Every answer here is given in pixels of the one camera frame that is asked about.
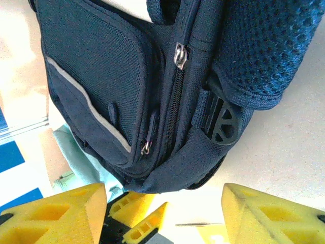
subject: metal zipper pull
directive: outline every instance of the metal zipper pull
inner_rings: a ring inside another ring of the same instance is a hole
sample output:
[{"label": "metal zipper pull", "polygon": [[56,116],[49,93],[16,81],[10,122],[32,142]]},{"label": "metal zipper pull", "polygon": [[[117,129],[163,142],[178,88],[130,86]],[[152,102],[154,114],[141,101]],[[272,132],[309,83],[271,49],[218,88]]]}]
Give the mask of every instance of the metal zipper pull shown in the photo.
[{"label": "metal zipper pull", "polygon": [[186,47],[179,42],[176,43],[175,55],[174,55],[174,63],[177,68],[180,70],[185,69],[185,64],[187,62],[187,51]]},{"label": "metal zipper pull", "polygon": [[149,129],[146,138],[146,143],[141,149],[141,155],[148,155],[152,146],[153,137],[156,133],[159,122],[159,110],[155,109],[150,116]]}]

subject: zipper track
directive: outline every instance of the zipper track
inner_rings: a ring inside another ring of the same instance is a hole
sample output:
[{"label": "zipper track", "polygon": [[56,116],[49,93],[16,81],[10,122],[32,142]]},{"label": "zipper track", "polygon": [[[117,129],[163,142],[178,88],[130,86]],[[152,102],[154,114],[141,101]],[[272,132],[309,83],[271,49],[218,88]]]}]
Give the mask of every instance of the zipper track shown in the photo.
[{"label": "zipper track", "polygon": [[173,87],[173,94],[172,94],[173,100],[170,105],[171,113],[169,115],[169,121],[167,125],[165,157],[168,157],[169,154],[172,152],[173,144],[175,143],[174,134],[175,134],[178,111],[179,111],[181,97],[182,97],[184,75],[185,75],[185,70],[177,69],[176,76],[175,76],[175,83]]},{"label": "zipper track", "polygon": [[198,188],[200,188],[201,186],[203,186],[206,182],[208,182],[215,174],[215,172],[217,172],[217,170],[220,168],[220,166],[222,165],[225,156],[223,156],[219,162],[216,164],[216,166],[214,166],[209,173],[206,174],[206,176],[201,179],[198,183],[194,183],[191,186],[189,186],[188,188],[186,188],[187,190],[196,190]]}]

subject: backpack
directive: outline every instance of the backpack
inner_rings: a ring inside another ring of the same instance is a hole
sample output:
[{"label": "backpack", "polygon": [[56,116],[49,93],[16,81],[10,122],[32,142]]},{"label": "backpack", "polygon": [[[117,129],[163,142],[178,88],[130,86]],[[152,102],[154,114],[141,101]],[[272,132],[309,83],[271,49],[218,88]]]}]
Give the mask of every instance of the backpack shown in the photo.
[{"label": "backpack", "polygon": [[126,190],[197,189],[255,110],[276,106],[322,0],[148,0],[153,23],[101,0],[29,0],[48,88],[79,145]]}]

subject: gray reflective stripe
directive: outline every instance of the gray reflective stripe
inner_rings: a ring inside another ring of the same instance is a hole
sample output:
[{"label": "gray reflective stripe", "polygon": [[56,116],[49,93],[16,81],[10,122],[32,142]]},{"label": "gray reflective stripe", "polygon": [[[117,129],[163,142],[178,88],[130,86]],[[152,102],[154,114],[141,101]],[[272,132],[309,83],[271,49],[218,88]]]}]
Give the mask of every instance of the gray reflective stripe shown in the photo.
[{"label": "gray reflective stripe", "polygon": [[47,61],[55,67],[55,69],[58,71],[58,73],[63,76],[71,85],[73,85],[76,89],[78,89],[82,95],[85,97],[87,101],[87,105],[92,113],[92,115],[98,120],[102,126],[104,126],[125,148],[126,151],[129,153],[131,152],[131,147],[128,144],[127,140],[121,135],[121,133],[114,128],[110,123],[107,122],[93,107],[91,104],[91,101],[89,99],[89,96],[85,89],[74,79],[72,78],[66,71],[64,71],[57,63],[51,59],[50,57],[46,57]]}]

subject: zipper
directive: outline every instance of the zipper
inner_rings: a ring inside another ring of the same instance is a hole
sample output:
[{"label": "zipper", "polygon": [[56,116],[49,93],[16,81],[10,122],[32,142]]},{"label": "zipper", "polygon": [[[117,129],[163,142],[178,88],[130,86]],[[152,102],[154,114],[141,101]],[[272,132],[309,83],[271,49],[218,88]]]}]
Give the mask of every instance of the zipper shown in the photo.
[{"label": "zipper", "polygon": [[201,179],[199,182],[194,183],[192,185],[190,185],[188,188],[186,188],[187,190],[196,190],[198,188],[200,188],[201,186],[203,186],[206,182],[208,182],[215,174],[215,172],[217,172],[217,170],[220,168],[220,166],[222,165],[225,156],[223,156],[219,162],[216,164],[216,166],[214,166],[209,173],[206,174],[206,176],[203,177],[203,179]]},{"label": "zipper", "polygon": [[184,76],[185,76],[185,68],[188,60],[189,49],[186,48],[185,45],[176,43],[175,54],[174,54],[174,64],[177,67],[175,82],[173,86],[172,92],[172,101],[170,105],[170,111],[168,124],[167,124],[167,132],[166,132],[166,143],[165,143],[165,157],[168,157],[172,152],[174,143],[175,143],[175,130],[178,118],[178,111],[180,107]]},{"label": "zipper", "polygon": [[150,116],[149,129],[148,129],[146,141],[141,146],[141,155],[142,156],[150,154],[150,149],[152,147],[154,135],[155,135],[155,133],[157,131],[157,127],[158,127],[158,122],[159,122],[159,110],[155,109]]}]

